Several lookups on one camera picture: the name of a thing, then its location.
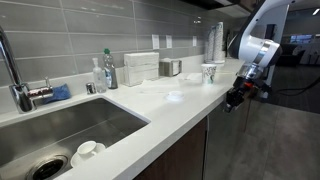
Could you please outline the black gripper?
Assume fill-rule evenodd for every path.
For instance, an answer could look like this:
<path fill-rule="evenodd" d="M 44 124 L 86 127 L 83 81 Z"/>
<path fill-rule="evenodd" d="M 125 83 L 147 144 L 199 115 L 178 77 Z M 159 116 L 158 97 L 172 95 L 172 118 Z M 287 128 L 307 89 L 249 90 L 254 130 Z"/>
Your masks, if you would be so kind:
<path fill-rule="evenodd" d="M 224 112 L 230 113 L 234 107 L 238 107 L 247 97 L 254 94 L 254 81 L 243 77 L 237 77 L 233 87 L 227 92 Z"/>

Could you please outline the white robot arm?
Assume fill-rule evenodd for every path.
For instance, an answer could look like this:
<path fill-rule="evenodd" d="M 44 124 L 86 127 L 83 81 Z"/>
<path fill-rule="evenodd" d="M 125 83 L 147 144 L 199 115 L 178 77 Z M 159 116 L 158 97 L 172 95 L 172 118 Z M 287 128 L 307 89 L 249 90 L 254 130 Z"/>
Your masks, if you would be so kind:
<path fill-rule="evenodd" d="M 282 54 L 279 43 L 266 38 L 251 35 L 252 30 L 268 11 L 280 7 L 289 7 L 296 0 L 261 0 L 248 17 L 240 32 L 228 46 L 232 58 L 243 60 L 244 64 L 236 74 L 233 87 L 227 92 L 224 111 L 231 112 L 244 102 L 245 94 L 256 87 L 271 93 L 272 88 L 261 79 L 265 68 L 274 65 Z"/>

